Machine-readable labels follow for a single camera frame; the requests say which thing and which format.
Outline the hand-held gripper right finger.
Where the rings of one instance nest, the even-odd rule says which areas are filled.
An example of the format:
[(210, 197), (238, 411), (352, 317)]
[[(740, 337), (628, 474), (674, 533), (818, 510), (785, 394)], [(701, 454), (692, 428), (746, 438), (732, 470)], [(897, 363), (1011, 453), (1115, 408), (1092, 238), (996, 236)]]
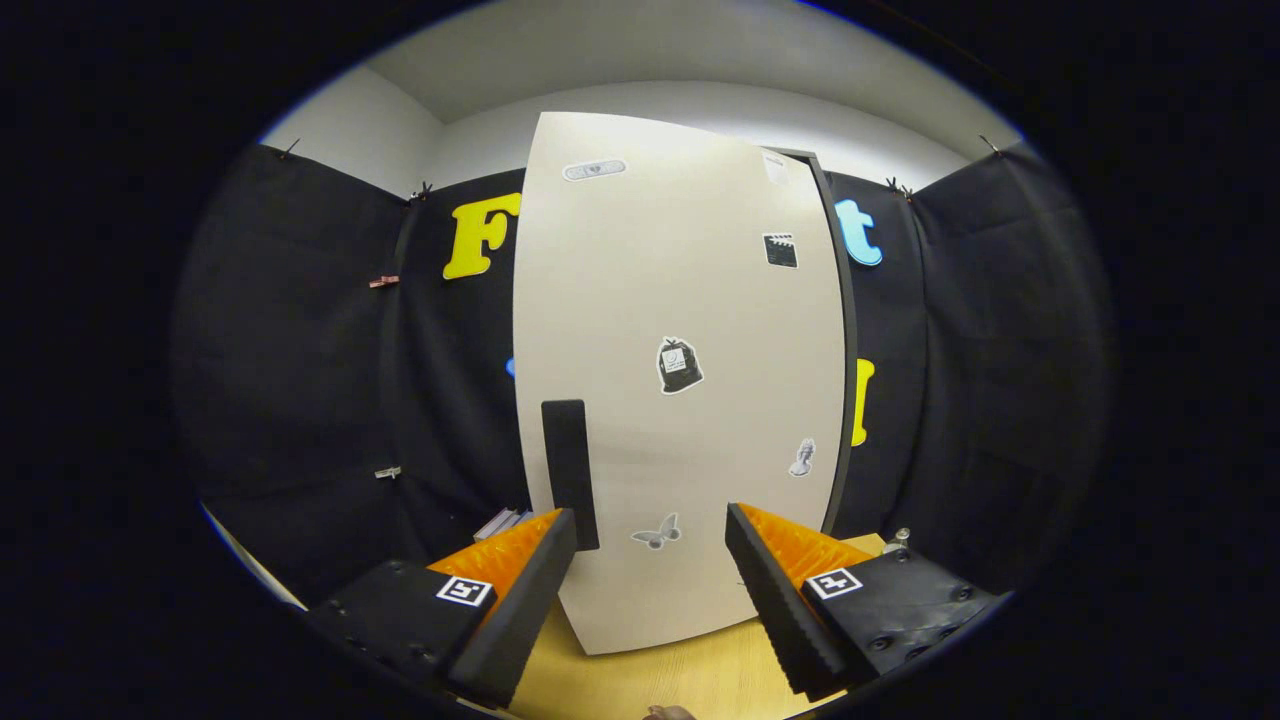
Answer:
[(904, 544), (868, 553), (748, 503), (724, 543), (792, 692), (817, 702), (902, 680), (1009, 602)]

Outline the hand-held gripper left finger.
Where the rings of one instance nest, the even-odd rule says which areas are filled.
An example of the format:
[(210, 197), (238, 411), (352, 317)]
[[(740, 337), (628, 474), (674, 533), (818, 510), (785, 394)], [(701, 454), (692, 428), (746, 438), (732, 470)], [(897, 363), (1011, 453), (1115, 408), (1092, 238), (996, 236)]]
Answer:
[(508, 708), (577, 544), (554, 509), (429, 565), (387, 560), (305, 621), (406, 685)]

